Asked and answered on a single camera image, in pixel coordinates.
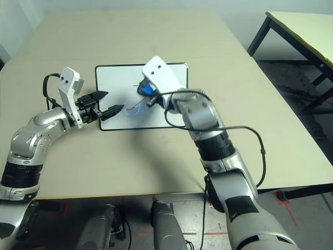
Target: gray floor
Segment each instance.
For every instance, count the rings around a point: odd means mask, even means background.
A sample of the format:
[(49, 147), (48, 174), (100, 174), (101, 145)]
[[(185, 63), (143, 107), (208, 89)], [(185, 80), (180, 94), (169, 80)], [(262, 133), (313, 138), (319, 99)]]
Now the gray floor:
[[(330, 81), (325, 81), (317, 88), (312, 87), (310, 81), (319, 75), (312, 66), (272, 65), (266, 62), (260, 62), (259, 66), (276, 86), (305, 90), (311, 96), (319, 95), (332, 85)], [(331, 100), (328, 100), (324, 105), (330, 107), (330, 102)], [(308, 125), (310, 129), (315, 127), (312, 133), (323, 133), (328, 138), (327, 140), (316, 139), (316, 142), (332, 160), (333, 115), (312, 118), (313, 120), (300, 117), (305, 122), (310, 121), (311, 124)], [(192, 241), (195, 249), (198, 250), (202, 230), (203, 194), (156, 195), (156, 198), (173, 205), (185, 238)], [(30, 244), (30, 249), (33, 246), (44, 246), (47, 250), (73, 249), (91, 211), (98, 206), (111, 203), (125, 206), (126, 217), (132, 229), (131, 249), (153, 249), (150, 226), (152, 199), (153, 196), (143, 195), (60, 200), (67, 205), (66, 212), (57, 215), (40, 211), (35, 230), (20, 245)], [(281, 204), (275, 194), (270, 192), (261, 194), (259, 203), (280, 221), (301, 249), (333, 249), (333, 193), (293, 199), (286, 204)], [(207, 203), (205, 233), (203, 249), (230, 249), (225, 216), (214, 210), (209, 203)], [(112, 249), (127, 249), (129, 237), (123, 242), (116, 239), (114, 242), (115, 246)], [(27, 249), (27, 246), (21, 248), (18, 245), (17, 249)]]

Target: metal table leg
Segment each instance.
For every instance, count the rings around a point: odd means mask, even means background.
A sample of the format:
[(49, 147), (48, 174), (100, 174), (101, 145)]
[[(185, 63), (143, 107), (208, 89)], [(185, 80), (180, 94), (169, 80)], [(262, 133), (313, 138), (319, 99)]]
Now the metal table leg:
[(267, 35), (268, 31), (270, 30), (270, 21), (271, 19), (269, 17), (266, 17), (265, 21), (261, 25), (258, 33), (255, 35), (252, 43), (250, 44), (247, 52), (250, 56), (253, 56), (255, 51), (258, 49), (259, 45), (261, 44), (262, 40), (264, 40), (265, 36)]
[(333, 183), (308, 186), (292, 191), (279, 191), (276, 194), (280, 201), (286, 202), (289, 199), (301, 198), (315, 194), (323, 194), (332, 191), (333, 191)]

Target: black table leg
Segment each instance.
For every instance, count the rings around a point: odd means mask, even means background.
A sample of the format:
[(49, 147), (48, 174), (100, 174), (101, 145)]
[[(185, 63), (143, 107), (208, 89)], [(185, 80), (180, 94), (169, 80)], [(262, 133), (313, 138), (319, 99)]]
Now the black table leg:
[(276, 194), (280, 201), (286, 202), (289, 199), (301, 198), (315, 194), (323, 194), (332, 191), (333, 191), (333, 183), (308, 186), (292, 191), (279, 191)]
[(250, 56), (253, 56), (255, 51), (258, 49), (259, 45), (261, 44), (262, 40), (264, 40), (265, 36), (267, 35), (268, 31), (270, 30), (270, 23), (271, 19), (269, 17), (266, 17), (265, 21), (261, 25), (258, 33), (255, 35), (252, 43), (250, 44), (248, 48), (248, 53)]
[(321, 74), (319, 77), (317, 77), (313, 82), (312, 84), (316, 87), (318, 86), (319, 84), (322, 83), (322, 81), (324, 81), (327, 77), (324, 75), (324, 74)]
[(304, 108), (304, 112), (310, 111), (316, 107), (318, 107), (321, 103), (329, 99), (330, 97), (333, 96), (333, 87), (331, 87), (328, 91), (326, 91), (324, 94), (322, 94), (320, 97), (318, 97), (316, 100), (311, 102), (309, 105), (307, 105)]

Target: beige table surface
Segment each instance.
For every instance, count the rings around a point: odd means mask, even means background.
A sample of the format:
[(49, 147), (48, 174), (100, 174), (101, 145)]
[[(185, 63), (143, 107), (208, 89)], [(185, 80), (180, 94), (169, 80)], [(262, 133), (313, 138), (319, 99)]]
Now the beige table surface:
[(266, 15), (333, 69), (333, 15), (279, 11)]
[[(333, 182), (333, 167), (255, 61), (213, 11), (97, 11), (50, 15), (0, 72), (2, 171), (14, 132), (46, 109), (44, 76), (71, 67), (95, 91), (94, 68), (144, 64), (159, 55), (186, 62), (189, 87), (211, 97), (224, 123), (262, 135), (267, 175), (262, 189)], [(57, 79), (49, 82), (57, 94)], [(255, 182), (259, 144), (230, 131)], [(202, 192), (205, 172), (187, 132), (102, 132), (85, 124), (56, 141), (41, 175), (39, 198)]]

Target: silver robot arm segment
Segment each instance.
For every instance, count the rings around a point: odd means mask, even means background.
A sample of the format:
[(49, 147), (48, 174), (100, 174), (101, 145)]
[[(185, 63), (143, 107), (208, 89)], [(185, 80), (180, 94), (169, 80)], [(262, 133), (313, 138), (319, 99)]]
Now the silver robot arm segment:
[(124, 106), (98, 110), (97, 101), (108, 94), (104, 91), (81, 96), (75, 102), (73, 96), (79, 94), (83, 78), (68, 67), (58, 76), (63, 107), (57, 104), (57, 107), (33, 117), (11, 139), (0, 182), (0, 249), (11, 249), (15, 240), (33, 226), (38, 208), (38, 202), (33, 198), (40, 188), (40, 172), (51, 144), (72, 128), (81, 128), (83, 123), (115, 116)]
[[(159, 57), (149, 61), (143, 67), (145, 80), (138, 92), (150, 96), (164, 109), (182, 114), (202, 165), (208, 172), (205, 177), (208, 194), (214, 207), (226, 214), (232, 249), (297, 250), (296, 243), (280, 223), (259, 206), (257, 188), (239, 151), (232, 145), (227, 132), (218, 130), (224, 124), (213, 103), (200, 90), (182, 89), (172, 71), (165, 68), (168, 68), (167, 64)], [(165, 91), (174, 93), (159, 95)], [(165, 228), (155, 230), (164, 230), (162, 235), (170, 233)]]

